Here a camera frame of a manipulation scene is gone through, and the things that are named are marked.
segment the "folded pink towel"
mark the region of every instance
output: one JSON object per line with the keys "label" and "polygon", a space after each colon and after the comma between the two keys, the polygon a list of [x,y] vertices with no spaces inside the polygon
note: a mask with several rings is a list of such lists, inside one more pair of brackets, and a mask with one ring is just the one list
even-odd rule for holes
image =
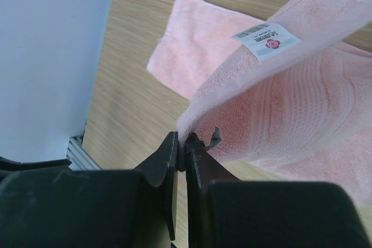
{"label": "folded pink towel", "polygon": [[177,123],[181,143],[195,131],[208,145],[219,127],[222,142],[210,151],[219,161],[246,159],[288,178],[335,182],[358,205],[369,204],[372,54],[340,40],[371,20],[372,0],[291,0],[265,22],[280,24],[289,39],[264,33],[259,60],[264,50],[230,37],[260,20],[176,0],[148,70],[193,95]]}

